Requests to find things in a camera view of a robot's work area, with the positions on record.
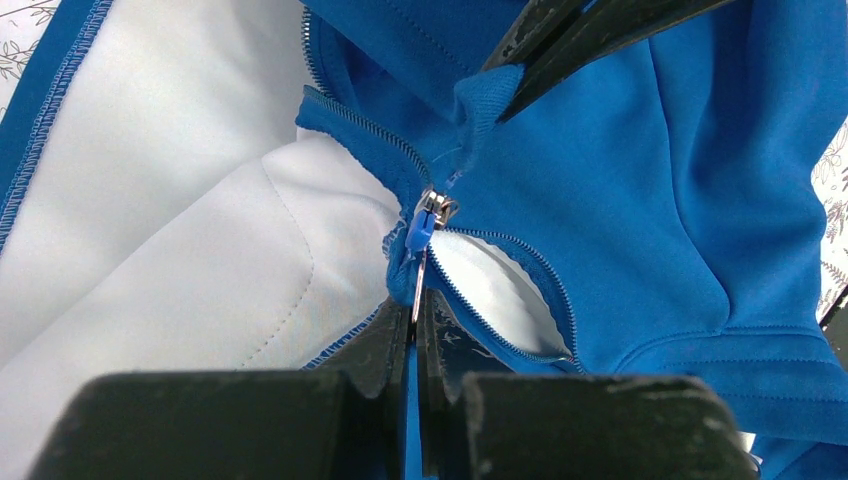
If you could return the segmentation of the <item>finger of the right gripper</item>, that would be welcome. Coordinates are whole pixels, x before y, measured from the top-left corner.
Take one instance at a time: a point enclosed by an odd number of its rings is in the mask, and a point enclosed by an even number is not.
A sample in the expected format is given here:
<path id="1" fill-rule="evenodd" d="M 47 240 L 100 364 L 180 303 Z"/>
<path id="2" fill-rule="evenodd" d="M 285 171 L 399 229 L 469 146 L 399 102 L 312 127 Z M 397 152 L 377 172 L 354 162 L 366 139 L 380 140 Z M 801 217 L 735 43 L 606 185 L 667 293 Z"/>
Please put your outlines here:
<path id="1" fill-rule="evenodd" d="M 564 40 L 566 55 L 578 62 L 589 57 L 596 61 L 726 4 L 725 0 L 598 0 Z M 499 121 L 510 120 L 577 71 L 524 71 Z"/>
<path id="2" fill-rule="evenodd" d="M 522 65 L 531 70 L 573 73 L 594 61 L 578 62 L 566 55 L 567 36 L 595 1 L 528 1 L 504 34 L 480 71 L 503 65 Z"/>

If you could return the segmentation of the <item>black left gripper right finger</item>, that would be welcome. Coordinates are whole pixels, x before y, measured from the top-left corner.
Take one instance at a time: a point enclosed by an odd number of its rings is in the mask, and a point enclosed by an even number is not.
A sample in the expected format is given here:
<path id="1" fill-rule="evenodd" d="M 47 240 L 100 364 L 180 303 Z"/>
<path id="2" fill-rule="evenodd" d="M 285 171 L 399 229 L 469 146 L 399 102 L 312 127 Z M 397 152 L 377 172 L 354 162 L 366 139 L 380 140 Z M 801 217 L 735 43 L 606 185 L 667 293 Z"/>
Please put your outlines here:
<path id="1" fill-rule="evenodd" d="M 687 376 L 519 374 L 424 292 L 422 472 L 440 479 L 755 479 L 725 403 Z"/>

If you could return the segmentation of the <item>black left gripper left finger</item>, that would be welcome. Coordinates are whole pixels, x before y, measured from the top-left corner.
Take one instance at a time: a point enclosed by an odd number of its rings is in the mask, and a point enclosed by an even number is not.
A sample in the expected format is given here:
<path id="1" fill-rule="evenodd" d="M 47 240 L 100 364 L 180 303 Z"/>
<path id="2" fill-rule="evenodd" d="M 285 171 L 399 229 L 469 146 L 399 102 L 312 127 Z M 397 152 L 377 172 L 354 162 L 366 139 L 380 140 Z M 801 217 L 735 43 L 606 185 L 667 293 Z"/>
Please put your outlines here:
<path id="1" fill-rule="evenodd" d="M 310 370 L 111 374 L 85 384 L 33 479 L 399 479 L 409 311 L 384 302 Z"/>

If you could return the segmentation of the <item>silver blue zipper slider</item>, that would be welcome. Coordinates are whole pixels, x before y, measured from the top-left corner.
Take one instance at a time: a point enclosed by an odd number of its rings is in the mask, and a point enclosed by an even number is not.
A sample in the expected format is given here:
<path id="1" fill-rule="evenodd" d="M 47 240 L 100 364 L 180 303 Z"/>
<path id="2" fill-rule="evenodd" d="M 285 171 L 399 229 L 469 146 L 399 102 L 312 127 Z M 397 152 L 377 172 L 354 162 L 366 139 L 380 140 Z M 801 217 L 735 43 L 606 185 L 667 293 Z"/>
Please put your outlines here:
<path id="1" fill-rule="evenodd" d="M 418 261 L 410 325 L 415 326 L 421 310 L 429 244 L 436 231 L 444 229 L 458 213 L 459 203 L 446 193 L 428 187 L 422 193 L 404 245 L 408 256 Z"/>

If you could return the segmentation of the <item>blue zip jacket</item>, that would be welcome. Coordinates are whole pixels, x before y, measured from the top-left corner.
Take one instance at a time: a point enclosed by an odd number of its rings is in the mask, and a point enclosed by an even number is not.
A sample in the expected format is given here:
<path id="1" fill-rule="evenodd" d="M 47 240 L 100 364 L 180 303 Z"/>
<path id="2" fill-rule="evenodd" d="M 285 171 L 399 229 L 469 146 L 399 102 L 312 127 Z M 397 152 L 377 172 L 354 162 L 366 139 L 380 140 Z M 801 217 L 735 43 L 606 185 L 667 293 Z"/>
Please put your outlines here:
<path id="1" fill-rule="evenodd" d="M 766 479 L 847 475 L 811 174 L 842 1 L 735 1 L 497 124 L 519 1 L 63 1 L 1 123 L 1 475 L 139 370 L 313 365 L 430 285 L 527 373 L 689 374 Z"/>

